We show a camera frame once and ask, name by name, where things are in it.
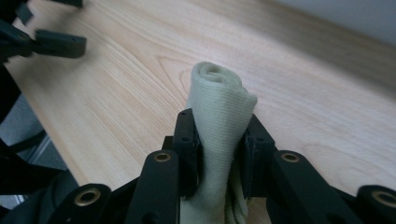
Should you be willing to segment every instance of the metal screw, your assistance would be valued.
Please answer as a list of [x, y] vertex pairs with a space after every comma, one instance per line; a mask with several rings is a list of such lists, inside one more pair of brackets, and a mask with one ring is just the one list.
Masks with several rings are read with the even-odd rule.
[[98, 201], [100, 196], [101, 196], [101, 192], [99, 189], [95, 189], [95, 188], [86, 189], [76, 196], [75, 204], [80, 207], [88, 206]]
[[298, 162], [300, 161], [300, 158], [294, 154], [291, 153], [283, 153], [280, 156], [284, 161], [288, 161], [288, 162]]
[[166, 152], [160, 152], [154, 156], [154, 160], [158, 162], [165, 162], [165, 161], [169, 161], [170, 159], [171, 159], [171, 155]]

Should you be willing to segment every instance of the light wood surface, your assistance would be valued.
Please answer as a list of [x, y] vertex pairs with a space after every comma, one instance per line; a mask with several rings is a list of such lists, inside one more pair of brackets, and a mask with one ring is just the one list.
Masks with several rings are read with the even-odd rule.
[[[116, 189], [171, 135], [190, 71], [240, 75], [278, 148], [333, 186], [396, 189], [396, 49], [267, 0], [32, 1], [28, 28], [88, 38], [77, 60], [7, 64], [79, 184]], [[264, 200], [249, 223], [262, 223]]]

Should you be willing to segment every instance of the black mechanical part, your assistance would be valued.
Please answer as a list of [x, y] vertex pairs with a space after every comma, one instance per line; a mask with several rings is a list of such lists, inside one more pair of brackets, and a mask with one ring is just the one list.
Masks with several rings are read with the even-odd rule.
[[294, 223], [362, 223], [301, 154], [274, 154], [272, 172]]
[[177, 115], [172, 149], [179, 157], [180, 196], [191, 197], [199, 185], [202, 158], [202, 146], [191, 109]]
[[84, 37], [37, 30], [33, 51], [38, 54], [78, 58], [84, 55], [86, 45], [87, 39]]
[[255, 115], [252, 116], [239, 149], [244, 197], [266, 197], [270, 165], [277, 151], [275, 141]]
[[82, 7], [82, 0], [51, 0], [52, 2], [57, 2], [69, 6], [74, 6], [74, 7]]
[[106, 185], [88, 184], [73, 190], [49, 219], [49, 224], [108, 223], [106, 206], [111, 190]]
[[21, 20], [23, 25], [26, 25], [27, 22], [33, 17], [32, 11], [24, 2], [20, 3], [17, 10], [15, 10], [15, 14], [17, 14], [17, 17]]
[[378, 185], [359, 188], [354, 208], [364, 223], [396, 223], [396, 191]]
[[178, 171], [178, 155], [174, 151], [149, 154], [124, 223], [179, 223]]
[[0, 139], [0, 195], [32, 194], [46, 188], [60, 172], [27, 163]]

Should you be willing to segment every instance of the knit fabric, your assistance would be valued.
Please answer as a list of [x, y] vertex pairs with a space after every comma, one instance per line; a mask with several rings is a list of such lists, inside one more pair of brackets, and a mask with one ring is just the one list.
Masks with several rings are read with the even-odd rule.
[[245, 223], [239, 169], [230, 172], [256, 103], [234, 72], [213, 63], [193, 67], [187, 107], [203, 145], [203, 172], [194, 196], [180, 202], [181, 224]]

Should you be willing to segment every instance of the black plastic bracket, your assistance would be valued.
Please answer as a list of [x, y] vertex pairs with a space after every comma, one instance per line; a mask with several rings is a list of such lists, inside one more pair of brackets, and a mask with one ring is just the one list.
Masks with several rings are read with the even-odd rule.
[[266, 177], [270, 175], [270, 165], [276, 151], [275, 140], [253, 115], [238, 151], [245, 198], [268, 195], [269, 183], [266, 182], [269, 181]]
[[191, 197], [199, 185], [202, 146], [191, 109], [177, 115], [172, 150], [180, 162], [180, 196]]
[[178, 170], [178, 156], [174, 151], [149, 154], [124, 223], [178, 223]]

